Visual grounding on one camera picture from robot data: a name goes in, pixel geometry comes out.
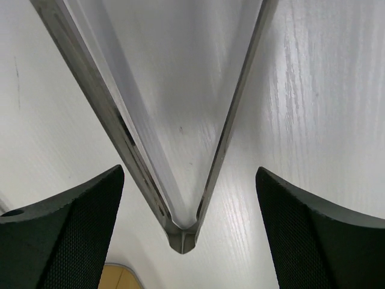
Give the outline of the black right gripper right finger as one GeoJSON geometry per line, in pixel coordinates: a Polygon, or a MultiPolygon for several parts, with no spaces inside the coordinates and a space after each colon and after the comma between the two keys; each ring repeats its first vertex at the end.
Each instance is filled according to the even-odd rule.
{"type": "Polygon", "coordinates": [[[384,288],[384,219],[334,204],[264,167],[256,192],[280,288],[384,288]]]}

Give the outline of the metal tongs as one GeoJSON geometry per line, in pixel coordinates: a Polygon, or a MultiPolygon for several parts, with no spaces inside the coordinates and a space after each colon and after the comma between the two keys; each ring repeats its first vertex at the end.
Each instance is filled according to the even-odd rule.
{"type": "Polygon", "coordinates": [[[262,30],[269,14],[276,7],[276,1],[262,1],[203,194],[197,207],[196,221],[187,228],[181,228],[174,222],[170,207],[165,198],[161,196],[161,187],[156,185],[155,179],[149,171],[149,166],[138,148],[139,142],[134,140],[132,130],[128,128],[119,111],[64,1],[32,1],[32,6],[40,16],[87,101],[162,226],[170,247],[179,254],[190,252],[196,246],[226,156],[232,126],[262,30]]]}

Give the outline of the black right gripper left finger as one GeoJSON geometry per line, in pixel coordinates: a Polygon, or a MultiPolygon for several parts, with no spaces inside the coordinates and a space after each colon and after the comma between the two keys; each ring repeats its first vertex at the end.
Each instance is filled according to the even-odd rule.
{"type": "Polygon", "coordinates": [[[1,288],[97,288],[125,174],[93,179],[1,216],[1,288]]]}

